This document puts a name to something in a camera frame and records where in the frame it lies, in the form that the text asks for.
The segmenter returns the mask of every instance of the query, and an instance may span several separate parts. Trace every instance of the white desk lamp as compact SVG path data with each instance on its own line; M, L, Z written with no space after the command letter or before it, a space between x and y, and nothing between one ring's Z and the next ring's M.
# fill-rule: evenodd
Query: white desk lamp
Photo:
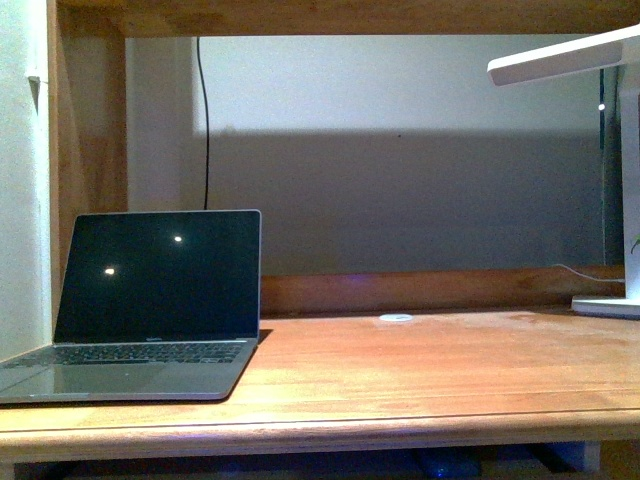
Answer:
M582 314L640 319L640 25L498 58L497 86L627 65L620 88L625 298L575 297Z

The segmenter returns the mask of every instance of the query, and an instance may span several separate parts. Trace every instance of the laptop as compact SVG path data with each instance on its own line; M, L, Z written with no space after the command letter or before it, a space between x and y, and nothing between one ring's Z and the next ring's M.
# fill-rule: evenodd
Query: laptop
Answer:
M0 363L0 403L222 400L258 343L257 210L76 219L53 344Z

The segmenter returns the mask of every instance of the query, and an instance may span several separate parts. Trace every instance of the desk surface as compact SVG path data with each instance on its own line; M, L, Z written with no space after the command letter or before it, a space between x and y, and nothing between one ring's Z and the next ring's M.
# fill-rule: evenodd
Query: desk surface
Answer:
M0 409L0 462L640 437L640 322L269 320L223 403Z

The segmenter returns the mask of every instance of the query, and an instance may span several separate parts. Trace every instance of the lamp base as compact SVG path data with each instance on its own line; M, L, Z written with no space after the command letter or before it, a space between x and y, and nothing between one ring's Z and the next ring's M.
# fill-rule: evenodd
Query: lamp base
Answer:
M571 308L580 315L640 320L640 300L627 298L573 297Z

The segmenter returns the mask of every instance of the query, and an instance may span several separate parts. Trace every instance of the black laptop screen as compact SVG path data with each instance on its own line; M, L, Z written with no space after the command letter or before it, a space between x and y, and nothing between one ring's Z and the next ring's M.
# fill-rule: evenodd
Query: black laptop screen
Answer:
M256 337L260 226L256 210L78 217L55 341Z

